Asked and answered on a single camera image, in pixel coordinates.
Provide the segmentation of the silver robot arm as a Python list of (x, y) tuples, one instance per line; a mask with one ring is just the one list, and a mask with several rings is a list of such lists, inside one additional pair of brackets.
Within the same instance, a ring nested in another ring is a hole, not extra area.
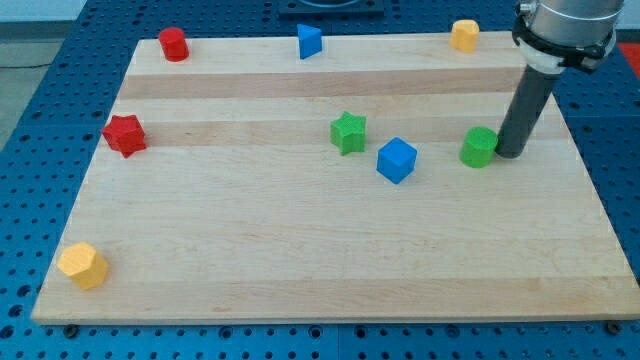
[(526, 0), (515, 6), (512, 38), (532, 69), (594, 72), (616, 45), (623, 0)]

